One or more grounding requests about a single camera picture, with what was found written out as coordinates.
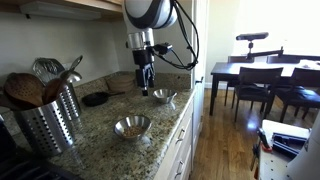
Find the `upper cabinet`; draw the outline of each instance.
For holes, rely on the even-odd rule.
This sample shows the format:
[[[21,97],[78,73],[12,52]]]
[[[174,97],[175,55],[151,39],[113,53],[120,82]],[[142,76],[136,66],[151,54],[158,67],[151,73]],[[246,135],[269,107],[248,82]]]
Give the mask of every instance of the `upper cabinet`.
[[[35,0],[0,0],[0,12],[21,13],[20,6]],[[122,0],[38,0],[64,7],[77,8],[101,14],[98,21],[122,20]]]

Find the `white wall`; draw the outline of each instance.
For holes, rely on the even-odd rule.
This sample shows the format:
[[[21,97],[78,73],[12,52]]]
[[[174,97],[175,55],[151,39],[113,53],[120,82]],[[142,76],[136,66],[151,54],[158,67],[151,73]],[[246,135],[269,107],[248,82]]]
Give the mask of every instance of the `white wall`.
[[[75,85],[119,71],[112,24],[0,13],[0,84],[11,72],[32,72],[37,57],[61,63],[83,60]]]
[[[126,48],[127,28],[124,21],[112,23],[114,34],[114,43],[118,57],[119,69],[121,71],[134,71],[138,68],[134,64],[132,51]]]
[[[239,2],[240,0],[209,2],[206,83],[212,82],[210,73],[215,63],[226,62],[233,51]]]
[[[192,0],[179,0],[180,4],[184,8],[184,10],[189,14],[190,18],[192,18]],[[183,21],[185,24],[185,28],[187,31],[187,34],[189,36],[189,41],[192,44],[192,36],[191,36],[191,24],[187,20],[187,18],[183,15],[182,11],[180,11],[183,17]],[[155,44],[157,43],[164,43],[168,42],[169,44],[172,44],[174,51],[178,54],[181,61],[184,63],[184,65],[191,62],[191,53],[189,50],[187,50],[187,43],[185,42],[180,26],[178,23],[178,20],[170,27],[154,30],[154,41]],[[167,59],[179,64],[178,59],[172,54],[169,53],[166,55]],[[184,73],[184,74],[190,74],[190,71],[187,70],[181,70],[177,69],[168,63],[160,60],[159,58],[156,58],[155,62],[155,68],[159,72],[163,73]]]

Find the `black stovetop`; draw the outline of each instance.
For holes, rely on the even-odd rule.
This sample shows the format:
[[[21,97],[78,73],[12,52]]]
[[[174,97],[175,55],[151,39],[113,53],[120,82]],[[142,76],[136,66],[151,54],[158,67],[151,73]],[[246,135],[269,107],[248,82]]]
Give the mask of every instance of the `black stovetop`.
[[[18,148],[0,119],[0,180],[81,180],[80,177]]]

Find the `light fixture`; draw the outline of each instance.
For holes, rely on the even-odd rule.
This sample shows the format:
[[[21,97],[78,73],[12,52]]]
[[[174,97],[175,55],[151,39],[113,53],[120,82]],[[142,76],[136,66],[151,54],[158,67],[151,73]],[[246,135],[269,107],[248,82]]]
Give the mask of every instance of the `light fixture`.
[[[58,4],[33,1],[20,6],[24,14],[59,17],[78,20],[94,20],[101,18],[100,12],[83,10]]]

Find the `stainless steel utensil holder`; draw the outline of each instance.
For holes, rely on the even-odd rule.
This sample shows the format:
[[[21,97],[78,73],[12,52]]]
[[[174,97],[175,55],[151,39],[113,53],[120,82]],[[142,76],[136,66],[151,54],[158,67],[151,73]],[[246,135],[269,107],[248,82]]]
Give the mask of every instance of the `stainless steel utensil holder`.
[[[68,149],[73,144],[60,99],[47,105],[14,111],[14,117],[33,151],[40,156],[50,157]]]
[[[63,92],[60,94],[60,99],[69,120],[80,116],[81,109],[71,83],[64,87]]]

